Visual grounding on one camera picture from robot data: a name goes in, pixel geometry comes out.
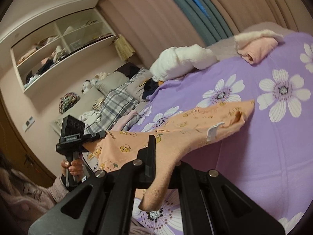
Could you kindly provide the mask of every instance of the pink towel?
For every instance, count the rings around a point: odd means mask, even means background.
[[[238,54],[248,63],[255,64],[261,62],[277,45],[278,42],[274,38],[262,37],[251,41],[243,49],[238,50]]]
[[[132,110],[131,112],[129,112],[127,115],[122,116],[117,122],[116,124],[112,127],[111,131],[121,131],[123,130],[124,126],[128,123],[128,121],[130,119],[132,119],[132,117],[134,115],[137,115],[138,112],[135,110]]]

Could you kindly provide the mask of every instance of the flower pattern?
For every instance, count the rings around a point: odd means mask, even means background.
[[[153,123],[146,124],[142,132],[154,131],[155,129],[163,125],[171,116],[182,112],[182,111],[177,112],[178,109],[179,109],[179,106],[176,106],[176,107],[170,108],[164,114],[163,113],[156,114],[153,119]]]
[[[142,111],[139,112],[139,121],[137,122],[137,124],[141,125],[144,120],[146,119],[146,117],[148,117],[151,114],[151,109],[152,109],[152,105],[146,107],[145,109],[143,109]]]
[[[215,90],[209,90],[202,95],[202,98],[205,98],[197,104],[198,107],[206,108],[210,105],[214,105],[218,102],[234,102],[241,101],[241,98],[237,93],[244,90],[245,85],[243,80],[235,82],[236,74],[233,74],[229,79],[224,83],[223,79],[220,79],[216,86]]]
[[[278,222],[281,223],[281,225],[285,229],[285,233],[288,234],[294,227],[295,225],[300,221],[300,219],[303,217],[304,213],[300,212],[296,214],[290,221],[286,217],[283,217],[278,220]]]
[[[263,79],[259,82],[261,90],[267,92],[257,98],[259,103],[259,110],[265,110],[272,105],[275,100],[277,102],[270,109],[270,120],[272,122],[279,122],[286,113],[286,106],[294,118],[298,118],[302,112],[300,101],[307,101],[311,96],[308,89],[302,88],[304,79],[296,74],[289,78],[286,70],[273,70],[273,80]]]
[[[156,235],[182,235],[183,222],[179,207],[178,190],[168,190],[158,211],[145,212],[138,208],[140,199],[135,198],[132,216]]]
[[[306,63],[306,69],[310,73],[313,73],[313,44],[310,47],[309,44],[304,43],[303,46],[306,54],[304,53],[300,54],[300,60]]]

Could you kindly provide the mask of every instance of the door frame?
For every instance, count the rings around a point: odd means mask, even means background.
[[[10,127],[13,130],[16,138],[18,139],[18,141],[21,143],[22,147],[24,148],[26,154],[30,157],[32,162],[34,162],[38,167],[40,167],[40,169],[42,169],[42,171],[48,177],[50,177],[52,180],[55,180],[56,176],[50,170],[48,170],[48,168],[37,158],[37,156],[32,152],[32,150],[27,145],[27,143],[24,141],[23,137],[21,136],[18,129],[16,128],[16,126],[15,126],[15,124],[14,124],[14,122],[13,122],[13,120],[12,120],[8,110],[7,110],[7,106],[5,105],[1,89],[0,89],[0,105],[3,107],[4,112],[5,112],[5,116],[6,116],[7,120],[9,121]]]

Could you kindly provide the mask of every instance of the person's hand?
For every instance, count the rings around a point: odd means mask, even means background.
[[[78,176],[78,179],[81,180],[83,178],[83,160],[82,155],[79,155],[79,159],[72,161],[71,164],[69,162],[63,160],[61,162],[62,173],[66,176],[66,169],[68,169],[72,176]]]

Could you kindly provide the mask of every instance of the wall shelf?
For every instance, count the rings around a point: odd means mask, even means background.
[[[32,97],[63,70],[98,49],[110,45],[115,36],[112,28],[95,8],[73,13],[35,30],[11,48],[12,64],[23,93]],[[18,63],[34,44],[48,37],[55,39]],[[67,57],[27,85],[26,76],[30,72],[35,75],[43,66],[41,61],[52,57],[57,46],[65,49]]]

